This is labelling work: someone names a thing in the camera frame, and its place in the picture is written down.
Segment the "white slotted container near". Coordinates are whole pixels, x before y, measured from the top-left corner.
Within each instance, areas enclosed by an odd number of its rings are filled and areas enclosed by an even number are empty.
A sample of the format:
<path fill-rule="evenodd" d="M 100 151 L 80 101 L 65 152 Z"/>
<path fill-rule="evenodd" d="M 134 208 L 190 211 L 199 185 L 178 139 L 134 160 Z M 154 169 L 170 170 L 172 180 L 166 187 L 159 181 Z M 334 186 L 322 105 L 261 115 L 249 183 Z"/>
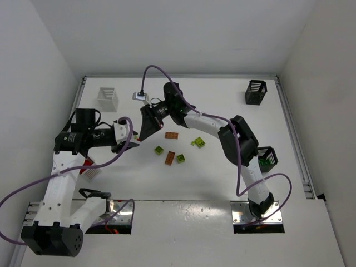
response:
<path fill-rule="evenodd" d="M 92 166 L 96 166 L 96 163 L 93 158 L 88 156 L 86 159 L 91 159 L 93 161 Z M 88 168 L 88 166 L 83 166 L 83 168 L 87 168 L 87 170 L 84 173 L 82 173 L 81 175 L 79 173 L 79 176 L 87 182 L 92 182 L 102 172 L 102 170 L 100 168 L 90 168 L 90 166 L 89 166 L 89 168 Z"/>

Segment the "orange lego brick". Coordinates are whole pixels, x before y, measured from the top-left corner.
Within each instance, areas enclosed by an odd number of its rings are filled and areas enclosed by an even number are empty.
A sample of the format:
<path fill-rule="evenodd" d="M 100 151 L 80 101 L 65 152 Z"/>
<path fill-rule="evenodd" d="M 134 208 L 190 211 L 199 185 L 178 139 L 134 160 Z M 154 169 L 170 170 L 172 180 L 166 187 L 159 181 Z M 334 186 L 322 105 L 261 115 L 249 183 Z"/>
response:
<path fill-rule="evenodd" d="M 165 132 L 165 138 L 177 140 L 179 138 L 179 133 L 178 132 Z"/>
<path fill-rule="evenodd" d="M 171 166 L 174 161 L 174 157 L 175 157 L 175 153 L 172 151 L 169 151 L 166 156 L 165 165 Z"/>

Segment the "black slotted container far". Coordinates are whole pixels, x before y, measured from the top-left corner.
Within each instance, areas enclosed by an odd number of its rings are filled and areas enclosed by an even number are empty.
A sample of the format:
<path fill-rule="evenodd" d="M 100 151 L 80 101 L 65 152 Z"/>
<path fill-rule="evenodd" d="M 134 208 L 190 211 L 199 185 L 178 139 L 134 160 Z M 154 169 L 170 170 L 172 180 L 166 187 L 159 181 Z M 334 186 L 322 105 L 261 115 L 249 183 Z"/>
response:
<path fill-rule="evenodd" d="M 245 92 L 247 105 L 259 106 L 267 93 L 267 85 L 263 80 L 250 80 Z"/>

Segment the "lime lego brick left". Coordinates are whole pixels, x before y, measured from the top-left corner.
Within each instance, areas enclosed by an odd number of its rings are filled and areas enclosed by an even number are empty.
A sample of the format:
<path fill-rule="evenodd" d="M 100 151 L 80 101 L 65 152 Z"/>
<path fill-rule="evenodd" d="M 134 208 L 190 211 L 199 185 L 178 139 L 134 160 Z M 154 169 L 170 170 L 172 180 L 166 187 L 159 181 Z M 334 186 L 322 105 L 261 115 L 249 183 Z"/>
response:
<path fill-rule="evenodd" d="M 154 151 L 155 151 L 156 154 L 161 155 L 163 153 L 164 149 L 161 146 L 157 146 L 154 149 Z"/>

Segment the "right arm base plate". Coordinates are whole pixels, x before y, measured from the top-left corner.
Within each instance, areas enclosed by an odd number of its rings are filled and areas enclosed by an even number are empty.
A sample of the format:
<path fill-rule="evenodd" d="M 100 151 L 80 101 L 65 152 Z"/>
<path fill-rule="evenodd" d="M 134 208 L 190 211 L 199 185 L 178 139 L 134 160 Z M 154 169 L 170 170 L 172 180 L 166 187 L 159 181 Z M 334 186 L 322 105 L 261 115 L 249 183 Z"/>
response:
<path fill-rule="evenodd" d="M 262 214 L 261 219 L 257 219 L 250 212 L 249 204 L 247 201 L 231 202 L 231 214 L 234 225 L 250 224 L 258 221 L 258 224 L 282 224 L 283 218 L 279 209 L 278 201 L 275 201 L 271 207 Z"/>

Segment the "white front platform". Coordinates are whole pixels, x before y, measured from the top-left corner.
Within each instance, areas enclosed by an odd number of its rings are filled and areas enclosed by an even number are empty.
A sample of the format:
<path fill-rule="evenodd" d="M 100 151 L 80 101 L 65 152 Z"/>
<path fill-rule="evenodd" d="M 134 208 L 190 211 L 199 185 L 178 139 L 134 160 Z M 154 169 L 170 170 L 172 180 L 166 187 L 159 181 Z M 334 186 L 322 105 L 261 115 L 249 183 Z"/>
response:
<path fill-rule="evenodd" d="M 226 201 L 138 201 L 131 234 L 88 234 L 72 257 L 21 249 L 12 266 L 343 266 L 325 205 L 294 201 L 281 234 L 236 234 Z"/>

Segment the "black slotted container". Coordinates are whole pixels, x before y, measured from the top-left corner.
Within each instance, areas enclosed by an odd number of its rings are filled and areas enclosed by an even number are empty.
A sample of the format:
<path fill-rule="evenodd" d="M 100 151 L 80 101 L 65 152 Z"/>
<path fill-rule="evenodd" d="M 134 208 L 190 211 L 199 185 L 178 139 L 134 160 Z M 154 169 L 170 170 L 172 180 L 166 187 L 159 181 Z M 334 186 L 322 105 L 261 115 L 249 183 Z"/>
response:
<path fill-rule="evenodd" d="M 259 106 L 267 93 L 267 85 L 263 80 L 250 80 L 245 92 L 247 105 Z"/>
<path fill-rule="evenodd" d="M 258 147 L 258 162 L 262 173 L 271 171 L 278 164 L 274 148 L 271 146 Z"/>

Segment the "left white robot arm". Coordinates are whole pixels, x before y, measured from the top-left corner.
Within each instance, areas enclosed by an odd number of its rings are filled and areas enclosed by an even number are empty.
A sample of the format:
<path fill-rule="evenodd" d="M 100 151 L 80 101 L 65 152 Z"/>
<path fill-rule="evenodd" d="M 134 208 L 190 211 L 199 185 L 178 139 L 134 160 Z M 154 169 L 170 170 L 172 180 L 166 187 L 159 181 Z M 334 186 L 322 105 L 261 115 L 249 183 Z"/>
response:
<path fill-rule="evenodd" d="M 126 205 L 134 203 L 129 199 L 115 209 L 109 192 L 90 191 L 85 203 L 71 213 L 81 170 L 104 168 L 128 148 L 137 146 L 131 142 L 134 126 L 130 118 L 119 118 L 108 128 L 99 128 L 100 119 L 98 110 L 77 108 L 55 138 L 52 172 L 44 199 L 32 225 L 24 226 L 21 232 L 22 240 L 36 255 L 77 256 L 89 228 L 111 221 Z M 104 164 L 85 165 L 93 147 L 110 147 L 116 156 Z M 102 215 L 109 217 L 101 222 Z"/>

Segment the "lime lego brick right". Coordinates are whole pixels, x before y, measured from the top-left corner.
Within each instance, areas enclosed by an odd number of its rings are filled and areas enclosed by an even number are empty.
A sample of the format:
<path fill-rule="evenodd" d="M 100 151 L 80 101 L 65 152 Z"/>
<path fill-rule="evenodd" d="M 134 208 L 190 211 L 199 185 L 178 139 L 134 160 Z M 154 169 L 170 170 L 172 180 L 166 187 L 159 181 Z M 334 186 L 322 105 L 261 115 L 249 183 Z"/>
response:
<path fill-rule="evenodd" d="M 198 137 L 194 140 L 194 143 L 199 147 L 199 148 L 202 148 L 205 146 L 205 141 L 201 138 L 201 137 Z"/>

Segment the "white slotted container far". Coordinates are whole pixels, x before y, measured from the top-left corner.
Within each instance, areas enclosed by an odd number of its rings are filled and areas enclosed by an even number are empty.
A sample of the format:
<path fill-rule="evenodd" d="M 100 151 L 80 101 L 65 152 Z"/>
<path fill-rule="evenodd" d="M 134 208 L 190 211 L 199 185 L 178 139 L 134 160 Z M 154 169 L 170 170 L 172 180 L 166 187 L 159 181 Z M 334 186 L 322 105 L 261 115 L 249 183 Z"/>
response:
<path fill-rule="evenodd" d="M 117 112 L 119 100 L 113 87 L 101 87 L 97 96 L 98 110 L 101 112 Z"/>

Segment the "black slotted container near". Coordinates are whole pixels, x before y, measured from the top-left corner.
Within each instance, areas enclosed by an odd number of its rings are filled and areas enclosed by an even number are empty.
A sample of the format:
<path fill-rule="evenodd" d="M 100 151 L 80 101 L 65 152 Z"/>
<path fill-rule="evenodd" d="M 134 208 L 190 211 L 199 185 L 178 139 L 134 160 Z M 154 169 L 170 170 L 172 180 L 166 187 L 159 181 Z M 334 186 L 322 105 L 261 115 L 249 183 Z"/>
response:
<path fill-rule="evenodd" d="M 271 171 L 278 164 L 274 148 L 271 146 L 258 147 L 258 162 L 262 173 Z"/>

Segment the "lime square lego brick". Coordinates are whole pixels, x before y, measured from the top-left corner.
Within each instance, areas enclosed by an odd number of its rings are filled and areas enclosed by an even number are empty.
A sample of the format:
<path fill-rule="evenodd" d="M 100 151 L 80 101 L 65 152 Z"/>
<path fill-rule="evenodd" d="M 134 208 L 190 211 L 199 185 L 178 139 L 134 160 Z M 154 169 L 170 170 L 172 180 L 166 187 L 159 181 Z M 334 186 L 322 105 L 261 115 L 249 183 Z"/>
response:
<path fill-rule="evenodd" d="M 176 159 L 179 164 L 185 162 L 185 156 L 183 154 L 177 155 Z"/>

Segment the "white slotted container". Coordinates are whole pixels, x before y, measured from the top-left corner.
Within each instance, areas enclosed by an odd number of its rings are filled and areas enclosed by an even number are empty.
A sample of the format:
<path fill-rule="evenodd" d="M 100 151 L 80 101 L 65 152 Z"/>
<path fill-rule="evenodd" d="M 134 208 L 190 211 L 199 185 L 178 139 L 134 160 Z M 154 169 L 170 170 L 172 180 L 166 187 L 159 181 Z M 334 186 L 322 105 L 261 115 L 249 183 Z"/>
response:
<path fill-rule="evenodd" d="M 97 96 L 98 110 L 101 112 L 117 112 L 119 100 L 113 87 L 101 87 Z"/>
<path fill-rule="evenodd" d="M 88 156 L 86 159 L 91 159 L 93 161 L 92 166 L 96 166 L 96 163 L 93 158 Z M 90 168 L 90 166 L 89 166 L 89 168 L 88 168 L 88 166 L 83 166 L 83 168 L 87 168 L 87 170 L 84 173 L 82 173 L 81 175 L 79 173 L 79 176 L 87 182 L 92 182 L 102 172 L 102 170 L 100 168 Z"/>

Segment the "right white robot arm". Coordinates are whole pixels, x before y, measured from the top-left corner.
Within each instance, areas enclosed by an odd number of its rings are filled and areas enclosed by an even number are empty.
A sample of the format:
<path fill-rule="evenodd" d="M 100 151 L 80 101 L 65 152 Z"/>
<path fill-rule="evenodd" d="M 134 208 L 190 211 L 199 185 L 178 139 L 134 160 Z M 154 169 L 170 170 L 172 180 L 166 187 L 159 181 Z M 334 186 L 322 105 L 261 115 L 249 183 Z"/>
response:
<path fill-rule="evenodd" d="M 164 84 L 164 100 L 141 107 L 142 124 L 139 139 L 147 139 L 160 131 L 163 120 L 169 116 L 178 126 L 195 129 L 216 137 L 225 157 L 238 168 L 238 182 L 244 182 L 249 209 L 261 218 L 274 202 L 273 194 L 262 181 L 258 161 L 258 140 L 243 117 L 236 115 L 230 120 L 215 115 L 199 113 L 195 106 L 183 98 L 179 84 Z"/>

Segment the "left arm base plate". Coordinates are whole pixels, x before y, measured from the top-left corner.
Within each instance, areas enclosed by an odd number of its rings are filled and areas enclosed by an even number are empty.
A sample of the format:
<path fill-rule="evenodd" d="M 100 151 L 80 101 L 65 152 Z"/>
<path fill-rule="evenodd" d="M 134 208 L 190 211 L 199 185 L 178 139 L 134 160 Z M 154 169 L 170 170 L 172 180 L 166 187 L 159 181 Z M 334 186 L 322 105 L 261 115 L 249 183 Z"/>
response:
<path fill-rule="evenodd" d="M 110 204 L 109 212 L 100 215 L 92 226 L 107 225 L 131 225 L 134 219 L 135 201 L 113 201 Z"/>

